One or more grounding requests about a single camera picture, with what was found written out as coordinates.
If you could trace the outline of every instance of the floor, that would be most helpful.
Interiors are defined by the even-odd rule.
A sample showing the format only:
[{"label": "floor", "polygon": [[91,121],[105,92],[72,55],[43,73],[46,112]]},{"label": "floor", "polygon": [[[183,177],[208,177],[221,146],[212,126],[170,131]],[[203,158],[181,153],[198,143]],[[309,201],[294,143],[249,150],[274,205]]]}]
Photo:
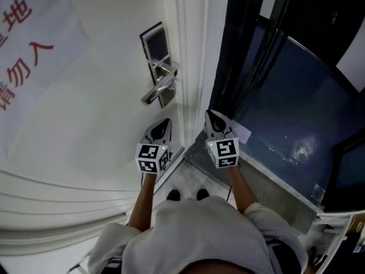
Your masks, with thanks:
[{"label": "floor", "polygon": [[[167,195],[173,189],[179,190],[181,198],[196,198],[197,192],[205,188],[211,196],[227,198],[229,190],[207,177],[195,167],[182,161],[172,175],[160,187],[153,197],[153,207],[166,200]],[[233,193],[230,194],[228,203],[236,208]],[[155,224],[155,210],[152,212],[152,226]]]},{"label": "floor", "polygon": [[[248,163],[241,162],[241,165],[241,171],[259,202],[280,214],[291,226],[298,230],[299,235],[306,234],[316,213]],[[206,188],[210,195],[220,196],[224,199],[227,198],[229,192],[229,187],[222,185],[221,182],[216,182],[183,160],[155,193],[153,207],[155,208],[160,202],[166,200],[166,196],[172,189],[178,189],[183,199],[195,198],[197,191],[201,188]],[[232,192],[228,202],[236,207]],[[155,214],[153,213],[152,224],[154,224],[154,221]]]}]

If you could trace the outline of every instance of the door frame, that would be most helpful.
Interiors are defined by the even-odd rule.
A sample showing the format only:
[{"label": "door frame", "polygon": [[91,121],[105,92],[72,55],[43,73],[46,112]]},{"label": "door frame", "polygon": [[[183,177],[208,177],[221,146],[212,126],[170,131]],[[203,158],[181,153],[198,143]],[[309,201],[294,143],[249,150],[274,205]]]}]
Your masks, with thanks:
[{"label": "door frame", "polygon": [[185,149],[204,127],[228,0],[164,0],[170,50],[178,66],[176,101]]},{"label": "door frame", "polygon": [[365,183],[357,183],[346,188],[337,188],[342,156],[353,149],[364,145],[365,128],[354,133],[352,136],[341,141],[332,149],[333,161],[330,180],[327,185],[325,196],[321,202],[324,211],[327,212],[352,212],[364,211],[365,202],[361,197],[361,191]]}]

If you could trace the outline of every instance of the fiducial marker cube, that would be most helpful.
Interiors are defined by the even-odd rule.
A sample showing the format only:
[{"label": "fiducial marker cube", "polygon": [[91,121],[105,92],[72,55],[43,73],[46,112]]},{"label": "fiducial marker cube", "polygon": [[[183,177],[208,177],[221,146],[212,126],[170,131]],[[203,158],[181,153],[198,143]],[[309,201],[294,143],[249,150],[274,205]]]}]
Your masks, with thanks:
[{"label": "fiducial marker cube", "polygon": [[140,172],[159,174],[169,162],[169,147],[138,143],[135,159]]},{"label": "fiducial marker cube", "polygon": [[238,164],[238,138],[209,141],[206,147],[216,168],[234,167]]}]

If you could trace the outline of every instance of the black shoe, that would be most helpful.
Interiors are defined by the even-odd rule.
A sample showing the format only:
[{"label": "black shoe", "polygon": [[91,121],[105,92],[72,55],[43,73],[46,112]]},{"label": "black shoe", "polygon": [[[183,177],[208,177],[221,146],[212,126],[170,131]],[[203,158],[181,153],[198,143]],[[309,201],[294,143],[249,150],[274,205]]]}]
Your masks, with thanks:
[{"label": "black shoe", "polygon": [[169,195],[167,195],[166,200],[171,200],[171,201],[180,201],[180,192],[178,190],[172,190]]},{"label": "black shoe", "polygon": [[208,191],[206,189],[200,189],[198,191],[198,194],[196,194],[196,199],[198,201],[200,201],[200,200],[205,199],[206,197],[209,197],[209,196],[210,195],[209,195],[209,193],[208,193]]}]

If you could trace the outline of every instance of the paper sign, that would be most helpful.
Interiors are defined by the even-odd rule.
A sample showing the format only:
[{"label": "paper sign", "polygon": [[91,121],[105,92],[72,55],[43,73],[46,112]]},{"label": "paper sign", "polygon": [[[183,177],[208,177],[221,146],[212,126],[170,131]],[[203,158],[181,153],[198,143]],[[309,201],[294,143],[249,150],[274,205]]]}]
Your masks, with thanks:
[{"label": "paper sign", "polygon": [[237,133],[240,142],[246,144],[251,136],[251,131],[236,121],[232,121],[232,129]]},{"label": "paper sign", "polygon": [[35,102],[88,42],[71,0],[0,0],[0,166]]}]

